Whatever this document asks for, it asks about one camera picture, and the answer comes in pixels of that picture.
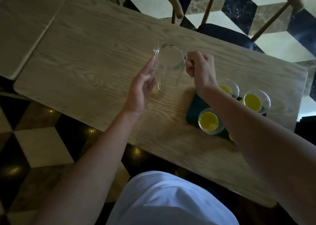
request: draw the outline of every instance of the table top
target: table top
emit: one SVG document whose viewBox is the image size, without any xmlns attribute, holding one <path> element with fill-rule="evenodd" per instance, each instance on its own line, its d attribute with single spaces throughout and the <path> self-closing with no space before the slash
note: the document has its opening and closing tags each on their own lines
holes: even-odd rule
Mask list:
<svg viewBox="0 0 316 225">
<path fill-rule="evenodd" d="M 0 75 L 14 80 L 65 0 L 0 2 Z"/>
<path fill-rule="evenodd" d="M 163 39 L 214 55 L 217 78 L 241 94 L 261 89 L 271 98 L 267 117 L 294 130 L 307 72 L 297 64 L 199 34 L 101 0 L 68 0 L 19 75 L 15 90 L 101 131 L 126 100 L 133 77 Z M 129 143 L 264 206 L 276 201 L 230 141 L 189 125 L 195 93 L 183 73 L 179 88 L 155 87 Z"/>
</svg>

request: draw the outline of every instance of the yellow liquid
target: yellow liquid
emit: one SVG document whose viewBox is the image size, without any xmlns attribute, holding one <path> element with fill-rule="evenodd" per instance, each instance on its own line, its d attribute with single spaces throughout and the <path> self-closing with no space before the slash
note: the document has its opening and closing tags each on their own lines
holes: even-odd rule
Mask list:
<svg viewBox="0 0 316 225">
<path fill-rule="evenodd" d="M 220 87 L 221 89 L 223 89 L 223 90 L 224 90 L 226 93 L 228 93 L 229 95 L 232 94 L 232 90 L 230 89 L 230 87 L 228 87 L 228 86 L 226 86 L 226 85 L 224 85 L 224 84 L 219 85 L 219 87 Z"/>
<path fill-rule="evenodd" d="M 200 125 L 206 131 L 214 131 L 218 127 L 218 118 L 214 113 L 203 113 L 200 117 Z"/>
<path fill-rule="evenodd" d="M 245 97 L 245 104 L 253 111 L 259 112 L 262 108 L 260 99 L 254 94 L 247 94 Z"/>
</svg>

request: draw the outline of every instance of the glass pitcher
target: glass pitcher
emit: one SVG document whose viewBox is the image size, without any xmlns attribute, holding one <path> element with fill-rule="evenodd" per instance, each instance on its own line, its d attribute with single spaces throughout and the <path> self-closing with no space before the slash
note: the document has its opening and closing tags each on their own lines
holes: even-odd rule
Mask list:
<svg viewBox="0 0 316 225">
<path fill-rule="evenodd" d="M 184 46 L 176 39 L 164 40 L 154 49 L 156 60 L 154 75 L 158 89 L 162 92 L 171 92 L 177 88 L 187 54 Z"/>
</svg>

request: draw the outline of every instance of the glass cup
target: glass cup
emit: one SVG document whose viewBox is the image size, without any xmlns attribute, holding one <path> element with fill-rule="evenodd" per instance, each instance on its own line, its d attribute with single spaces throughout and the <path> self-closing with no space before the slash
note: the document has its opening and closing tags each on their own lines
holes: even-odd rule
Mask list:
<svg viewBox="0 0 316 225">
<path fill-rule="evenodd" d="M 154 49 L 156 60 L 154 75 L 158 89 L 171 92 L 177 88 L 186 63 L 186 50 L 180 41 L 167 39 Z"/>
<path fill-rule="evenodd" d="M 265 114 L 271 107 L 271 100 L 269 96 L 258 89 L 248 91 L 243 97 L 243 103 L 250 109 L 260 114 Z"/>
<path fill-rule="evenodd" d="M 239 87 L 230 79 L 217 79 L 217 83 L 221 89 L 230 94 L 233 98 L 238 98 Z"/>
<path fill-rule="evenodd" d="M 205 130 L 205 129 L 201 126 L 201 124 L 200 124 L 200 118 L 201 118 L 201 116 L 202 116 L 204 113 L 207 113 L 207 112 L 213 113 L 213 114 L 217 117 L 217 119 L 218 119 L 218 126 L 217 126 L 217 128 L 216 128 L 214 131 Z M 204 109 L 204 110 L 200 113 L 200 115 L 199 115 L 199 117 L 198 117 L 198 125 L 200 126 L 200 128 L 202 129 L 203 132 L 205 132 L 205 133 L 207 133 L 207 134 L 211 134 L 211 135 L 218 134 L 218 133 L 220 133 L 221 131 L 223 131 L 223 129 L 224 129 L 223 123 L 221 122 L 221 120 L 219 119 L 219 117 L 217 116 L 217 114 L 213 111 L 213 109 L 211 109 L 211 108 Z"/>
</svg>

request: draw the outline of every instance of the tiled floor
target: tiled floor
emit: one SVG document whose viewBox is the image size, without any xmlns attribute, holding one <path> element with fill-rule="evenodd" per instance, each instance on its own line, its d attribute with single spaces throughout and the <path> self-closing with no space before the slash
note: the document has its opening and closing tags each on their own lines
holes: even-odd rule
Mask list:
<svg viewBox="0 0 316 225">
<path fill-rule="evenodd" d="M 172 6 L 167 0 L 121 1 L 125 7 L 171 22 Z M 176 23 L 188 29 L 199 27 L 208 1 L 180 0 L 185 16 Z M 307 68 L 306 97 L 302 99 L 299 118 L 316 114 L 316 0 L 303 1 L 303 11 L 291 15 L 291 9 L 287 9 L 257 40 L 266 54 Z M 215 0 L 207 22 L 251 37 L 284 3 L 285 0 Z M 0 106 L 0 224 L 26 225 L 47 194 L 101 132 L 37 102 L 0 96 Z M 105 224 L 103 219 L 128 179 L 146 169 L 184 178 L 194 176 L 128 145 L 97 224 Z M 280 206 L 267 209 L 219 189 L 235 199 L 233 212 L 240 224 L 295 224 Z"/>
</svg>

